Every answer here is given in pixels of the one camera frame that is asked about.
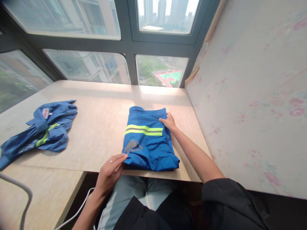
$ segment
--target yellow reflective stripe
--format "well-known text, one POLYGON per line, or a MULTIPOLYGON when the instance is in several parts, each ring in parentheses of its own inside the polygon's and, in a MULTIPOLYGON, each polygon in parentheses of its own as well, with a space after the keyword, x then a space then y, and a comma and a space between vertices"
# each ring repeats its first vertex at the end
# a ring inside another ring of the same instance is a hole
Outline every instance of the yellow reflective stripe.
POLYGON ((50 129, 52 129, 52 128, 54 128, 55 126, 59 126, 60 124, 58 124, 58 123, 54 123, 52 126, 50 126, 49 127, 49 129, 48 130, 50 130, 50 129))
POLYGON ((128 133, 143 133, 147 136, 162 136, 162 133, 148 133, 145 130, 129 129, 125 132, 125 135, 128 133))
POLYGON ((43 141, 42 144, 45 144, 46 141, 48 140, 48 138, 46 138, 47 135, 48 135, 48 133, 49 133, 48 131, 49 131, 50 129, 53 129, 55 126, 59 126, 59 125, 60 125, 60 124, 58 124, 58 123, 54 123, 53 125, 51 125, 51 126, 49 127, 49 129, 46 130, 46 133, 45 133, 45 135, 43 136, 43 138, 40 139, 40 140, 36 143, 36 147, 38 147, 38 146, 41 145, 41 141, 43 141))
POLYGON ((129 128, 137 128, 137 129, 145 129, 147 131, 163 131, 163 128, 149 128, 147 126, 136 126, 136 125, 128 125, 126 129, 129 128))
POLYGON ((41 141, 44 140, 44 139, 47 137, 47 135, 48 135, 48 130, 46 131, 44 137, 43 137, 42 139, 40 139, 40 140, 36 143, 36 147, 40 146, 41 141))

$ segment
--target blue work shirt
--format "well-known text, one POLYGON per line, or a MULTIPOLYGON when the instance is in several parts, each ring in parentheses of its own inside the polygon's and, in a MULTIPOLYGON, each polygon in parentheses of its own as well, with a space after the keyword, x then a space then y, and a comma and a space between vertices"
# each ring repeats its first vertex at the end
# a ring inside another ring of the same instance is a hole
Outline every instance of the blue work shirt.
POLYGON ((129 109, 122 153, 128 154, 125 169, 173 171, 179 168, 169 129, 159 121, 166 119, 166 109, 129 109))
POLYGON ((0 170, 3 170, 24 152, 39 148, 60 152, 67 146, 67 131, 77 115, 76 100, 47 103, 34 112, 34 119, 26 124, 31 126, 1 145, 0 170))

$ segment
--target hand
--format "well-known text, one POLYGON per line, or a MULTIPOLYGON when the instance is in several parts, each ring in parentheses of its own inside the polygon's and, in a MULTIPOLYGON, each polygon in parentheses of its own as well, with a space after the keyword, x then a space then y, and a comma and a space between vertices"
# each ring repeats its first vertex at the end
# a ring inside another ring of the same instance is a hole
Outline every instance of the hand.
POLYGON ((100 168, 93 193, 100 197, 108 195, 121 176, 124 167, 123 162, 127 159, 127 156, 128 154, 117 154, 107 160, 107 162, 100 168))
POLYGON ((159 118, 159 121, 162 122, 170 131, 176 129, 175 120, 170 112, 167 112, 167 119, 159 118))

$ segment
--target human arm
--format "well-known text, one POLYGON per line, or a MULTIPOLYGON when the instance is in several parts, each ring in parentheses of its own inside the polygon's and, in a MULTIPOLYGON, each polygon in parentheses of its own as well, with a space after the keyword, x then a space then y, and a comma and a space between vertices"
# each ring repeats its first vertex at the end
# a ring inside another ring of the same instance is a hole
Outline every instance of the human arm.
POLYGON ((211 229, 269 229, 249 192, 226 179, 213 160, 176 127, 171 113, 167 115, 167 119, 159 121, 170 129, 204 183, 202 202, 211 229))
POLYGON ((225 178, 213 160, 193 141, 191 141, 182 131, 180 131, 171 113, 167 113, 167 119, 159 119, 177 139, 186 157, 196 171, 200 180, 206 183, 209 180, 225 178))
POLYGON ((126 159, 127 154, 118 154, 112 156, 101 167, 95 189, 89 195, 73 230, 93 229, 100 206, 121 176, 123 162, 126 159))

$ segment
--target tabletop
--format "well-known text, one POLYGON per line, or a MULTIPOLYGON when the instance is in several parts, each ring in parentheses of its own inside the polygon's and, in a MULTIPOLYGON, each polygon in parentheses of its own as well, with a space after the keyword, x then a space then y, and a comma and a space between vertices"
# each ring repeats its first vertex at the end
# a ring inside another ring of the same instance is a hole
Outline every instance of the tabletop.
MULTIPOLYGON (((55 229, 67 212, 85 177, 85 172, 11 164, 3 174, 28 186, 33 198, 25 229, 55 229)), ((28 195, 16 185, 0 180, 0 228, 19 229, 28 195)))
MULTIPOLYGON (((44 103, 76 100, 78 114, 61 153, 35 149, 14 164, 99 172, 113 155, 122 151, 129 108, 166 108, 176 125, 210 157, 206 141, 185 89, 59 80, 0 114, 0 142, 24 131, 33 112, 44 103)), ((123 174, 184 181, 200 181, 176 139, 174 152, 180 159, 173 172, 125 170, 123 174)))

